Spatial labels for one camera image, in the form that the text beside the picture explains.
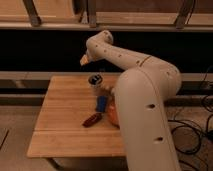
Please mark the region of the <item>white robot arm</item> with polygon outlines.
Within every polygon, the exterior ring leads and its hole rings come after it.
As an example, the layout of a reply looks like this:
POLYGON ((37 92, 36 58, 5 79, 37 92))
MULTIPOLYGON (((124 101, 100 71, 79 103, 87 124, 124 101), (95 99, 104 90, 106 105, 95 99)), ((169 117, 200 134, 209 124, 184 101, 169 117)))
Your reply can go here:
POLYGON ((107 30, 88 38, 86 47, 82 65, 105 59, 123 70, 114 97, 129 171, 182 171, 164 109, 181 87, 177 67, 114 46, 107 30))

